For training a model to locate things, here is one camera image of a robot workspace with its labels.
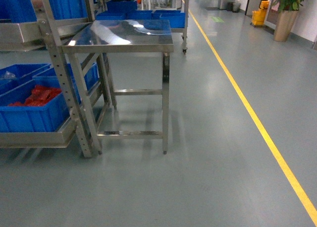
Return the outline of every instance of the stainless steel table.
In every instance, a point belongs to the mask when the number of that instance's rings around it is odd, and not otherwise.
[[[67,45],[62,46],[63,52],[69,57],[78,91],[84,106],[87,123],[92,140],[101,151],[99,142],[102,138],[116,139],[162,139],[163,153],[168,147],[168,107],[169,107],[169,53],[173,52],[171,28],[167,20],[103,20],[94,21]],[[162,89],[142,90],[114,90],[111,68],[107,53],[127,52],[161,52],[162,53]],[[80,63],[77,54],[88,53],[86,59]],[[122,95],[162,95],[162,132],[160,131],[103,131],[100,130],[103,114],[108,107],[104,107],[102,114],[95,120],[84,76],[91,64],[97,60],[101,67],[100,79],[116,109],[115,96]]]

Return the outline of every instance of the floor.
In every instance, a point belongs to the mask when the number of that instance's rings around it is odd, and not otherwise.
[[[211,4],[190,0],[190,10],[317,206],[317,51],[274,42]],[[60,150],[1,149],[0,226],[315,226],[192,16],[185,56],[180,34],[173,40],[167,155],[159,140],[104,141],[88,160],[76,139]],[[160,54],[109,56],[116,89],[160,87]],[[44,61],[45,51],[0,54],[0,67]],[[120,97],[116,125],[160,129],[160,103]]]

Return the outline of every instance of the blue storage bin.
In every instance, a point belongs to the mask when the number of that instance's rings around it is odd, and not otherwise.
[[[0,80],[0,95],[17,87],[16,80]]]
[[[125,13],[114,13],[105,11],[96,16],[97,20],[125,20]]]
[[[87,17],[84,0],[49,1],[54,18],[57,20]],[[5,5],[13,23],[36,21],[35,12],[30,0],[5,0]]]
[[[21,85],[32,79],[32,76],[45,71],[50,67],[48,63],[39,64],[14,64],[12,66],[0,69],[0,77],[2,77],[7,71],[15,75],[17,85]]]
[[[5,0],[0,0],[0,19],[10,19],[10,15],[5,7]]]
[[[129,20],[151,20],[152,11],[151,10],[135,10],[127,14]]]
[[[0,95],[0,132],[53,132],[66,120],[69,112],[62,93],[42,107],[8,107],[24,103],[36,84],[59,88],[54,80],[31,80]]]
[[[75,90],[75,94],[77,97],[77,100],[79,103],[81,103],[80,101],[80,96],[79,96],[79,92],[78,92],[78,88],[76,86],[76,82],[74,79],[74,75],[73,72],[71,70],[71,66],[70,64],[68,64],[68,71],[71,74],[72,77],[72,81],[74,84],[74,90]],[[92,89],[92,87],[98,82],[99,80],[99,76],[98,76],[98,68],[97,68],[97,64],[94,63],[93,66],[91,67],[91,69],[89,69],[89,71],[86,73],[86,75],[84,76],[85,81],[86,81],[86,86],[88,91],[90,91]],[[35,76],[33,76],[33,79],[36,81],[45,81],[45,80],[54,80],[58,82],[56,73],[54,68],[49,68],[47,70],[45,70],[44,72],[41,72]]]
[[[129,13],[137,10],[136,0],[110,0],[107,2],[108,12]]]
[[[159,17],[161,14],[167,14],[167,13],[180,13],[180,10],[155,10],[152,13],[152,19],[159,20]]]
[[[160,20],[169,20],[171,28],[185,28],[185,13],[162,13]]]

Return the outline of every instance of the red plastic items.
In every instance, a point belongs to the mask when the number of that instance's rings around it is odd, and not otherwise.
[[[45,106],[49,101],[54,99],[61,89],[54,87],[45,87],[42,85],[35,85],[31,91],[31,95],[25,100],[25,103],[21,102],[11,103],[9,107],[42,107]]]

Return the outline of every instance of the yellow floor line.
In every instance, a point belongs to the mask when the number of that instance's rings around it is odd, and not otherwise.
[[[207,41],[209,47],[211,48],[212,52],[216,56],[219,64],[221,65],[222,69],[224,70],[224,72],[226,73],[227,77],[229,78],[232,86],[234,87],[234,89],[238,93],[238,96],[240,97],[242,103],[244,104],[245,108],[249,112],[253,122],[255,123],[257,128],[259,129],[259,132],[261,133],[263,139],[265,140],[266,144],[268,145],[269,149],[271,150],[272,154],[274,155],[276,161],[280,165],[280,167],[281,167],[282,171],[284,172],[286,178],[288,179],[288,181],[291,184],[292,188],[296,192],[298,198],[300,199],[300,201],[302,202],[303,206],[305,207],[307,213],[309,214],[309,216],[311,217],[311,219],[314,222],[315,226],[317,227],[317,210],[316,210],[316,208],[314,207],[314,205],[310,201],[309,197],[307,196],[307,194],[305,193],[305,191],[301,187],[299,181],[297,180],[297,178],[295,177],[295,175],[293,174],[293,172],[291,171],[291,169],[287,165],[287,163],[284,160],[283,156],[281,155],[281,153],[277,149],[276,145],[272,141],[271,137],[269,136],[268,132],[266,131],[266,129],[262,125],[262,123],[261,123],[260,119],[258,118],[257,114],[255,113],[255,111],[253,110],[251,105],[249,104],[248,100],[246,99],[246,97],[242,93],[241,89],[239,88],[238,84],[236,83],[236,81],[234,80],[232,75],[230,74],[228,68],[223,63],[223,61],[220,58],[219,54],[217,53],[216,49],[211,44],[211,42],[208,39],[206,33],[203,31],[202,27],[200,26],[200,24],[198,23],[198,21],[196,20],[196,18],[194,17],[194,15],[192,14],[191,11],[189,11],[189,14],[193,17],[193,19],[194,19],[196,25],[198,26],[200,32],[202,33],[202,35],[204,36],[205,40]]]

